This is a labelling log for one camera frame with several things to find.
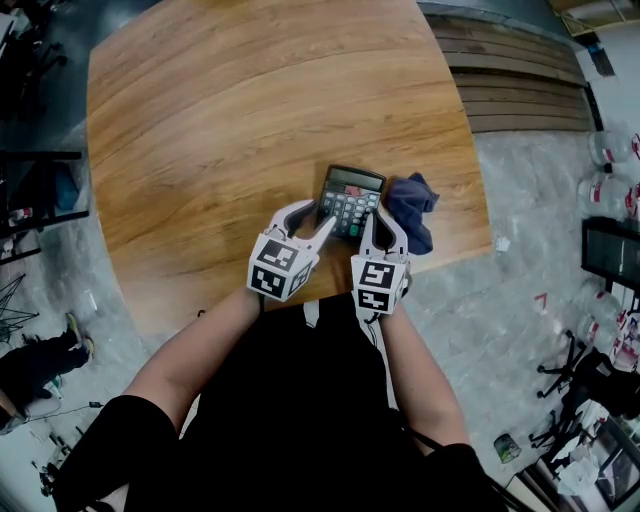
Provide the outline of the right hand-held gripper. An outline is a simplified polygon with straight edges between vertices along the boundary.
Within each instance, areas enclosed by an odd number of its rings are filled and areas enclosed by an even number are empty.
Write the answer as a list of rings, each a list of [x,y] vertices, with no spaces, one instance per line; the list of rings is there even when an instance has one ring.
[[[409,287],[408,239],[390,216],[372,212],[367,217],[360,251],[384,255],[354,255],[351,271],[355,306],[360,312],[391,314]]]

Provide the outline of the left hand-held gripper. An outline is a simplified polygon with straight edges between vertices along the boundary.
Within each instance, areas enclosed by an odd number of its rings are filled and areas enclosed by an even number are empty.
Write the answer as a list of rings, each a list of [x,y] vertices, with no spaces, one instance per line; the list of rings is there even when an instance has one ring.
[[[258,236],[249,259],[249,289],[286,302],[307,283],[319,262],[319,251],[336,224],[336,217],[330,216],[311,238],[294,236],[314,207],[315,201],[306,199],[274,213],[267,229]]]

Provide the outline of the dark blue cloth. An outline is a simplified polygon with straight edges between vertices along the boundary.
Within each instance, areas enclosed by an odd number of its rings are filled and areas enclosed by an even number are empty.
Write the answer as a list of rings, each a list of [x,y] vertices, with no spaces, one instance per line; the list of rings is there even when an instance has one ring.
[[[406,233],[408,251],[413,255],[433,251],[432,235],[423,224],[423,215],[434,211],[439,198],[418,172],[408,178],[396,178],[390,185],[386,209]]]

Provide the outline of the black calculator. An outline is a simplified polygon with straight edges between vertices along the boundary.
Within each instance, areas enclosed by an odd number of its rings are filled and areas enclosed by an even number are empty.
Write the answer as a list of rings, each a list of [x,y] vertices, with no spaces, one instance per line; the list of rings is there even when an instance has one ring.
[[[317,225],[336,217],[331,235],[357,241],[364,233],[368,217],[379,209],[386,178],[354,167],[330,165],[323,183]]]

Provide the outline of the person's left forearm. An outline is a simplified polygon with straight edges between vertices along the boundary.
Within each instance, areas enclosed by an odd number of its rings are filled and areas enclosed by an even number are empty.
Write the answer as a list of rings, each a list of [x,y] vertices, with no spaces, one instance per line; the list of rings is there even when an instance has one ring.
[[[157,406],[180,432],[189,410],[261,311],[258,294],[239,288],[165,342],[125,389]]]

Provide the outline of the person's right forearm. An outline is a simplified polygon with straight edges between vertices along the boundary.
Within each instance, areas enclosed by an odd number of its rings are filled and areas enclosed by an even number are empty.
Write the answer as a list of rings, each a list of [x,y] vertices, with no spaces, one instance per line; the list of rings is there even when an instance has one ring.
[[[408,427],[441,446],[470,443],[459,401],[402,305],[380,320],[393,392]]]

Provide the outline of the person's black shirt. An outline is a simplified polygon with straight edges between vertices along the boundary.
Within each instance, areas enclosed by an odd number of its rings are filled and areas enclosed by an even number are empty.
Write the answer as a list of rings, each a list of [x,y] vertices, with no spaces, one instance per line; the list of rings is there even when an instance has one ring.
[[[507,512],[475,450],[412,431],[348,294],[260,311],[180,432],[111,399],[62,464],[57,512]]]

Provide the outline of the wooden pallet steps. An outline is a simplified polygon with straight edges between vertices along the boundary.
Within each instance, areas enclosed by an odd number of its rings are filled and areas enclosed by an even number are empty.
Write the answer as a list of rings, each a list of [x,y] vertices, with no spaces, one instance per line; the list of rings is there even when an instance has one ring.
[[[568,45],[497,23],[442,15],[426,20],[474,134],[595,127],[588,84]]]

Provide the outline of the clear water bottle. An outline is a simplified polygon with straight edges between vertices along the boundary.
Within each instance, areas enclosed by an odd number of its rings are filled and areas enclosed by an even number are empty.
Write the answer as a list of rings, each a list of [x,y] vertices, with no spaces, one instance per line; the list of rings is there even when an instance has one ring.
[[[627,198],[630,192],[631,186],[626,180],[610,173],[595,173],[578,185],[579,213],[583,218],[625,220],[628,216]]]
[[[619,130],[593,132],[588,139],[590,156],[598,165],[627,162],[635,153],[634,145],[634,138]]]

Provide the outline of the black office chair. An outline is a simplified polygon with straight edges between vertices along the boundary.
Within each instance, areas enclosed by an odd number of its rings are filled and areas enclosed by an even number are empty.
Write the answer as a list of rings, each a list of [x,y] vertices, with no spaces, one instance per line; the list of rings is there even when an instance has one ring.
[[[554,443],[571,439],[582,431],[582,412],[566,414],[565,411],[562,411],[558,414],[555,410],[551,410],[549,415],[549,428],[542,434],[531,433],[528,436],[531,447],[534,449],[552,446]]]
[[[640,374],[615,368],[610,358],[596,348],[586,352],[587,345],[576,340],[570,330],[564,336],[569,340],[566,363],[557,368],[537,367],[538,373],[558,378],[547,391],[538,391],[536,397],[544,399],[568,382],[568,391],[561,399],[563,420],[589,401],[599,404],[613,417],[627,420],[640,417]]]

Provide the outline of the white crumpled plastic bag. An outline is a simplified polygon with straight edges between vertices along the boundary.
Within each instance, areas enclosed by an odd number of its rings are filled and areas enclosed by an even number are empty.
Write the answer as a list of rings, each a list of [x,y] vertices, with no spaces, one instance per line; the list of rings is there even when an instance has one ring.
[[[553,462],[564,461],[557,470],[559,479],[558,493],[566,496],[579,496],[593,486],[599,475],[597,457],[591,449],[583,444],[568,443],[553,459]]]

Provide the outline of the black metal shelf frame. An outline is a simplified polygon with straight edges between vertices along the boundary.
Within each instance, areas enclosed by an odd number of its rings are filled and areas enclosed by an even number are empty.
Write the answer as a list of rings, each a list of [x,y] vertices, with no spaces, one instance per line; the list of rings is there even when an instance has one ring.
[[[70,164],[82,159],[80,151],[0,150],[0,266],[41,252],[20,252],[20,241],[31,232],[89,216],[77,210],[79,198]],[[30,168],[14,191],[8,190],[12,164]]]

